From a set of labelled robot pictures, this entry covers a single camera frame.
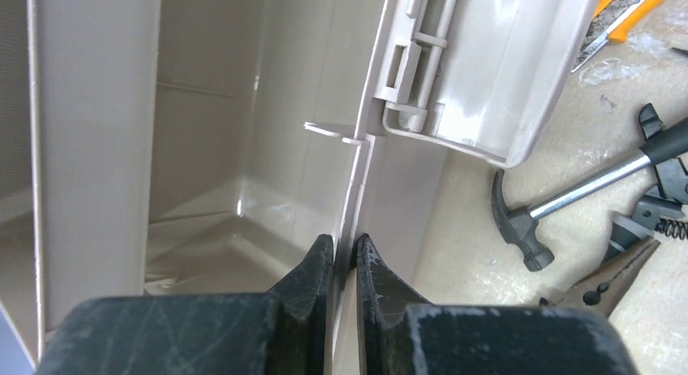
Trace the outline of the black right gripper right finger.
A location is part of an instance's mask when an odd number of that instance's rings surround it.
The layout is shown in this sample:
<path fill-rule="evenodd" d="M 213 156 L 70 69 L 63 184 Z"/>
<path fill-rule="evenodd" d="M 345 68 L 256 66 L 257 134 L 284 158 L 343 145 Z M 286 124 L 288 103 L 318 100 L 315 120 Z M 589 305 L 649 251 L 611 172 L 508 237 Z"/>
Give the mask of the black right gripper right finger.
<path fill-rule="evenodd" d="M 601 315 L 553 306 L 433 304 L 369 235 L 355 243 L 362 374 L 635 374 Z"/>

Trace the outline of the yellow black pliers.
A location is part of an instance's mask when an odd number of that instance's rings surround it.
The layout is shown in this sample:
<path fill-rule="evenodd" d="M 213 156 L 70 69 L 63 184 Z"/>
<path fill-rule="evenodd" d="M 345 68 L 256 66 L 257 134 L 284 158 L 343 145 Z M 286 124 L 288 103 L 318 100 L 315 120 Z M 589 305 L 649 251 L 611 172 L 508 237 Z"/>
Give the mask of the yellow black pliers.
<path fill-rule="evenodd" d="M 609 317 L 660 245 L 652 237 L 640 240 L 559 296 L 541 297 L 539 305 L 583 308 Z"/>

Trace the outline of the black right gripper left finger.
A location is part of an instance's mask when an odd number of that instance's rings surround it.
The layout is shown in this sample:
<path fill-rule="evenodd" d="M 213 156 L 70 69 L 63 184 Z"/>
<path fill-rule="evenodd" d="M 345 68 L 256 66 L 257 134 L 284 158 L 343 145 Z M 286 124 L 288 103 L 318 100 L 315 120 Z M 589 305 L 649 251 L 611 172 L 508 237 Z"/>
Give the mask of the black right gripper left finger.
<path fill-rule="evenodd" d="M 334 243 L 320 235 L 265 292 L 87 300 L 39 374 L 325 374 Z"/>

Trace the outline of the beige plastic tool box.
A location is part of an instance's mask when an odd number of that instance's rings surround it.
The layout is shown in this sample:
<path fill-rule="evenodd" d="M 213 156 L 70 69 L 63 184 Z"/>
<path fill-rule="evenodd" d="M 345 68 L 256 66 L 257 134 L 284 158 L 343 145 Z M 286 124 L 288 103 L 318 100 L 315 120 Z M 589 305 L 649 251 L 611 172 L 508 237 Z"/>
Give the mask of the beige plastic tool box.
<path fill-rule="evenodd" d="M 407 284 L 449 153 L 530 155 L 597 0 L 1 0 L 1 317 L 32 373 L 71 311 L 262 293 L 333 239 Z"/>

